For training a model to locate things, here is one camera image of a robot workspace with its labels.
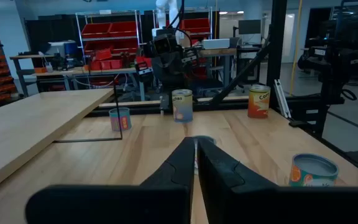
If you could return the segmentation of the tall peaches can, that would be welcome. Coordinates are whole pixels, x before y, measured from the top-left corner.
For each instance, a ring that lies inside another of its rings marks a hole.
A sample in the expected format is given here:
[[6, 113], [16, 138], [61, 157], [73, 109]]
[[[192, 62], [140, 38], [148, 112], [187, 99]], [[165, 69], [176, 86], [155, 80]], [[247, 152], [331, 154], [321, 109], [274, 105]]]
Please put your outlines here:
[[188, 89], [172, 91], [173, 119], [178, 123], [193, 120], [193, 92]]

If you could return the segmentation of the white and blue machine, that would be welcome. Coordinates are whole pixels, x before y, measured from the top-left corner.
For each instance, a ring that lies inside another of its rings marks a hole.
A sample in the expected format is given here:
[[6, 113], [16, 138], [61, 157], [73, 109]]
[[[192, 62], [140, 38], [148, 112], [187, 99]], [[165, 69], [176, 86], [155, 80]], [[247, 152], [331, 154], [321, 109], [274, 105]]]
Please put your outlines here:
[[60, 54], [61, 57], [73, 57], [78, 52], [77, 43], [74, 40], [64, 40], [61, 42], [49, 42], [49, 49], [46, 51], [46, 55]]

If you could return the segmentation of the silver aluminium extrusion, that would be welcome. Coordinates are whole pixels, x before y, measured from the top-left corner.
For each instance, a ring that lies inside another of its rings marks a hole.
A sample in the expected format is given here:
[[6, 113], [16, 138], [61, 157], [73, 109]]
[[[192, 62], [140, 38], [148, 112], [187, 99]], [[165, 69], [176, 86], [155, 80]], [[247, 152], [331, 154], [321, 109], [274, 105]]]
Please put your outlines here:
[[277, 96], [278, 105], [282, 116], [284, 116], [285, 118], [291, 118], [290, 109], [288, 107], [286, 96], [279, 79], [274, 80], [274, 88], [275, 88], [275, 94]]

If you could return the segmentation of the tall orange corn can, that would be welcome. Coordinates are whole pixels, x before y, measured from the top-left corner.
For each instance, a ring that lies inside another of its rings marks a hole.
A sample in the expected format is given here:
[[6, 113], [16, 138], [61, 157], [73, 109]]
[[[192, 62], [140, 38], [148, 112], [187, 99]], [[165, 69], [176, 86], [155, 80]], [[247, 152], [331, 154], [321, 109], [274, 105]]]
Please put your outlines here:
[[249, 88], [248, 117], [267, 118], [269, 115], [270, 87], [252, 85]]

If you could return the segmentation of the small orange slices can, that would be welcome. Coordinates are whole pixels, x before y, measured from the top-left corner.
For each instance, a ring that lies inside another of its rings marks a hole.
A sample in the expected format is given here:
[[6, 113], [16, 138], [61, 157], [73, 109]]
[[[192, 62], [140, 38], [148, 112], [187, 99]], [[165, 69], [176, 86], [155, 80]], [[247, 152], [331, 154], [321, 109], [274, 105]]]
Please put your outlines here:
[[317, 154], [296, 154], [292, 158], [289, 185], [296, 187], [333, 187], [338, 166]]

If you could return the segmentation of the dark computer monitor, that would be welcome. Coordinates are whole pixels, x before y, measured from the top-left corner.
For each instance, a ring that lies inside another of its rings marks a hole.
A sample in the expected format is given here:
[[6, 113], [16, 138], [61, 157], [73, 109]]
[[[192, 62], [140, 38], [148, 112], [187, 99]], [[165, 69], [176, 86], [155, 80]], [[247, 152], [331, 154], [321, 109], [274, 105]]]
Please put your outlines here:
[[261, 20], [241, 20], [238, 28], [240, 35], [259, 34], [261, 33]]

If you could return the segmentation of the wooden shelf with black frame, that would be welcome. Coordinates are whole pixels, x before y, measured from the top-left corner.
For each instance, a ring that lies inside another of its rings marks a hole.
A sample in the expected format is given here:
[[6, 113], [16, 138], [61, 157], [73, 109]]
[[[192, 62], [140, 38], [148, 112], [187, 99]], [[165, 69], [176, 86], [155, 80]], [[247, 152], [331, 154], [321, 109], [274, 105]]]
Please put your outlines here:
[[0, 107], [0, 183], [113, 93], [43, 92]]

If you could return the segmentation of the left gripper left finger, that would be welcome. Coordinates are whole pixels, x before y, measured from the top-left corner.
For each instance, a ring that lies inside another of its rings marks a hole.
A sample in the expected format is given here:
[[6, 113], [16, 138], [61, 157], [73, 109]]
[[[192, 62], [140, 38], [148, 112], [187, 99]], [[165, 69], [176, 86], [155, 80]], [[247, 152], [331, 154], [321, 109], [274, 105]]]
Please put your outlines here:
[[195, 142], [184, 138], [139, 185], [50, 185], [25, 206], [27, 224], [190, 224]]

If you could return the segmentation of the wooden workbench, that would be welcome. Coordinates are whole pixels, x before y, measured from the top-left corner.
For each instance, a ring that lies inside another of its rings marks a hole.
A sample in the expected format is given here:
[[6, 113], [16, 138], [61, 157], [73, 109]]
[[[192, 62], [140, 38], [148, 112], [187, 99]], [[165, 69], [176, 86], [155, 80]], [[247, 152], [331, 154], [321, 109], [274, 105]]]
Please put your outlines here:
[[36, 77], [46, 77], [46, 76], [54, 76], [61, 75], [64, 78], [74, 78], [74, 77], [108, 77], [119, 74], [128, 74], [134, 83], [136, 89], [139, 90], [140, 98], [142, 101], [146, 100], [144, 84], [137, 82], [135, 79], [135, 75], [137, 74], [135, 68], [120, 68], [120, 69], [112, 69], [112, 70], [85, 70], [84, 67], [75, 67], [67, 71], [53, 71], [47, 73], [34, 73], [33, 76]]
[[22, 89], [23, 95], [28, 97], [27, 85], [24, 79], [25, 75], [32, 75], [35, 73], [34, 69], [21, 69], [19, 60], [22, 59], [35, 59], [35, 58], [53, 58], [53, 55], [16, 55], [9, 57], [13, 62], [16, 69], [16, 73], [19, 79], [19, 84]]
[[209, 49], [209, 50], [200, 50], [199, 55], [201, 57], [224, 57], [223, 65], [223, 87], [227, 87], [229, 84], [230, 77], [230, 66], [231, 66], [231, 57], [236, 56], [237, 49]]

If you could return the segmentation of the small teal and pink can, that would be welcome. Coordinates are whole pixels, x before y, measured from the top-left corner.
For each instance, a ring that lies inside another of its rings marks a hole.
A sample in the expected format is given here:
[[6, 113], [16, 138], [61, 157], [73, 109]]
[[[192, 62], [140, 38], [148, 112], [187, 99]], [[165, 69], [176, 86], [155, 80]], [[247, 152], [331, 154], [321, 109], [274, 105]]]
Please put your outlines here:
[[127, 131], [132, 127], [130, 109], [119, 107], [109, 110], [112, 131]]

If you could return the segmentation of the white rectangular box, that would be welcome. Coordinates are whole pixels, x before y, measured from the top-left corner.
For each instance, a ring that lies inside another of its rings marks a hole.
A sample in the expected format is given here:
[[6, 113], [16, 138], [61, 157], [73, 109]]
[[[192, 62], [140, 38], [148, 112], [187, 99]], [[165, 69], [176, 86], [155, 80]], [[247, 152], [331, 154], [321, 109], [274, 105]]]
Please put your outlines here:
[[230, 39], [204, 39], [202, 46], [205, 50], [228, 49], [230, 47]]

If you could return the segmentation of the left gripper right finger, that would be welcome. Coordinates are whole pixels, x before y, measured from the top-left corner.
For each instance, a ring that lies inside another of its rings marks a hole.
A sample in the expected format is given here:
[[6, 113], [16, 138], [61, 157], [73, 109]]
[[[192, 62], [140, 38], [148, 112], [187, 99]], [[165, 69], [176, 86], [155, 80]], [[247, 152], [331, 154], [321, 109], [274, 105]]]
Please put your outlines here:
[[282, 187], [198, 141], [209, 224], [358, 224], [358, 187]]

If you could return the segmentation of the red plastic storage bin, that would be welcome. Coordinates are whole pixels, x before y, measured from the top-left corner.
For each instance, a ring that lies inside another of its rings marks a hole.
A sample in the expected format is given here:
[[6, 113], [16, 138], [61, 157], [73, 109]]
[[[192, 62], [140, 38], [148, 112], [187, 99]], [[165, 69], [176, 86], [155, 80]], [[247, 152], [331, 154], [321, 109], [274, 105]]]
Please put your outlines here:
[[184, 19], [181, 22], [180, 29], [191, 34], [209, 34], [211, 30], [210, 21], [208, 18]]
[[135, 21], [113, 22], [108, 30], [110, 37], [133, 37], [137, 35]]
[[97, 50], [110, 49], [112, 54], [129, 53], [135, 54], [138, 44], [135, 39], [130, 40], [95, 40], [85, 43], [84, 53], [92, 54]]
[[86, 24], [81, 31], [81, 37], [83, 39], [93, 39], [93, 38], [104, 38], [109, 37], [109, 28], [110, 23], [94, 23]]

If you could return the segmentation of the black neighbouring robot rig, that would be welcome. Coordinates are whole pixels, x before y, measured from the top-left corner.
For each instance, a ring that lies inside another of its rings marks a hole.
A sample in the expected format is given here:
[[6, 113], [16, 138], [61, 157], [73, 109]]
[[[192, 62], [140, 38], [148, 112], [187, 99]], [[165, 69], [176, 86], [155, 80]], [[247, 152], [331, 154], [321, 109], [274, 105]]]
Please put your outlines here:
[[325, 105], [358, 100], [358, 0], [342, 0], [335, 12], [334, 19], [321, 23], [298, 60], [300, 69], [319, 73], [319, 97]]

